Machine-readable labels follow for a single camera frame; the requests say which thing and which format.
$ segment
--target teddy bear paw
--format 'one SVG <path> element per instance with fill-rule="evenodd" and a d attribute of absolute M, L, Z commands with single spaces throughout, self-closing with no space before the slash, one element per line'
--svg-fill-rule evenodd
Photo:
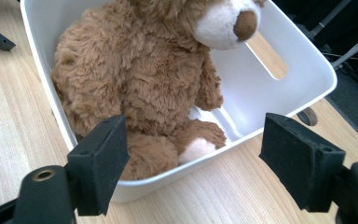
<path fill-rule="evenodd" d="M 179 155 L 179 164 L 184 164 L 216 150 L 216 145 L 204 138 L 196 138 Z"/>

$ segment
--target bin handle cutout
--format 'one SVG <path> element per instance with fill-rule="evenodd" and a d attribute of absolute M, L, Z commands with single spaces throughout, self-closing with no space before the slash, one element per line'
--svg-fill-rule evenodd
<path fill-rule="evenodd" d="M 286 77 L 286 62 L 260 33 L 256 32 L 247 44 L 274 79 L 281 80 Z"/>

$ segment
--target teddy bear ear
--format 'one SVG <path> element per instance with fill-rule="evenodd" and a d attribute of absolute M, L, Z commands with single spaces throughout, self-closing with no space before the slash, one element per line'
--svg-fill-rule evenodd
<path fill-rule="evenodd" d="M 173 19 L 185 6 L 187 0 L 131 0 L 149 17 Z"/>
<path fill-rule="evenodd" d="M 258 4 L 259 6 L 263 7 L 264 6 L 264 3 L 266 2 L 266 0 L 254 0 L 254 2 L 256 4 Z"/>

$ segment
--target teddy bear head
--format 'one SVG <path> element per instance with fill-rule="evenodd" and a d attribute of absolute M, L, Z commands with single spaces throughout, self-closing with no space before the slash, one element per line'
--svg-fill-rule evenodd
<path fill-rule="evenodd" d="M 232 49 L 249 39 L 266 0 L 130 0 L 138 14 L 163 21 L 177 35 L 192 35 L 212 49 Z"/>

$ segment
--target teddy bear arm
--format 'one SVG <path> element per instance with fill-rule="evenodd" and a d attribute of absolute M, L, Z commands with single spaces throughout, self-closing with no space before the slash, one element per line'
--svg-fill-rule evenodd
<path fill-rule="evenodd" d="M 208 54 L 202 65 L 200 76 L 200 88 L 195 104 L 203 110 L 219 108 L 223 103 L 223 96 L 220 92 L 221 78 L 216 74 L 211 56 Z"/>
<path fill-rule="evenodd" d="M 110 67 L 107 63 L 100 66 Z M 76 60 L 75 53 L 58 48 L 51 79 L 75 134 L 85 136 L 102 119 L 120 114 L 119 88 L 123 78 L 109 69 L 93 69 Z"/>

